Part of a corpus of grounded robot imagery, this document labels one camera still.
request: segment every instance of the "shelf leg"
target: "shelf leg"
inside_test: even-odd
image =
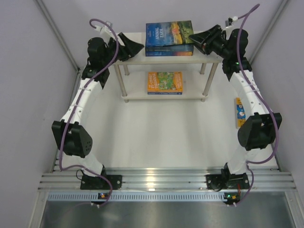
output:
[[[124,75],[129,75],[130,72],[129,72],[129,69],[128,69],[128,65],[123,65],[123,70],[124,70]]]
[[[207,65],[207,63],[201,64],[201,68],[200,68],[200,72],[199,72],[201,75],[205,74],[206,65]]]
[[[208,80],[207,80],[207,83],[206,83],[206,86],[205,86],[205,89],[204,89],[204,92],[203,92],[203,96],[206,96],[206,97],[208,96],[208,92],[209,92],[209,89],[210,89],[215,71],[217,70],[218,64],[219,63],[213,63],[212,64],[212,68],[210,70],[210,74],[209,74],[209,77],[208,77]]]
[[[116,73],[116,76],[117,76],[117,79],[118,79],[120,89],[122,91],[122,95],[123,95],[123,97],[126,97],[127,96],[127,91],[125,90],[125,87],[124,87],[124,81],[123,81],[123,78],[122,78],[122,74],[120,72],[119,65],[114,65],[114,69],[115,69],[115,73]]]

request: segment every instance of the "gray floor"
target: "gray floor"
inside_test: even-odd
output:
[[[212,202],[48,202],[41,228],[293,228],[283,193],[251,193],[237,208]]]

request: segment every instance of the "book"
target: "book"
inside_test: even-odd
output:
[[[146,24],[146,56],[192,55],[191,34],[193,27],[190,20]]]
[[[148,94],[181,95],[182,72],[149,72]]]
[[[246,114],[239,97],[236,98],[236,111],[237,111],[237,128],[240,128],[246,121]]]

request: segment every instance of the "gray wall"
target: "gray wall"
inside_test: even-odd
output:
[[[253,64],[264,98],[280,112],[278,157],[304,202],[304,1],[292,0]]]
[[[250,43],[248,56],[257,45],[280,0],[44,0],[54,21],[80,66],[87,58],[87,42],[98,33],[89,26],[91,18],[108,20],[115,32],[144,32],[145,23],[192,20],[196,31],[225,25],[261,3],[246,23]]]
[[[27,227],[75,71],[34,1],[0,1],[0,226]]]

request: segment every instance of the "white shelf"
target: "white shelf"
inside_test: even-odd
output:
[[[124,33],[130,40],[145,45],[145,32]],[[214,53],[206,56],[194,48],[192,56],[163,56],[163,57],[146,57],[144,48],[133,58],[127,61],[117,61],[114,65],[138,65],[138,64],[182,64],[182,63],[220,63],[221,57]]]
[[[125,100],[158,100],[158,99],[202,99],[207,76],[198,71],[183,71],[183,92],[181,95],[148,95],[148,72],[131,72],[123,77],[127,91]]]

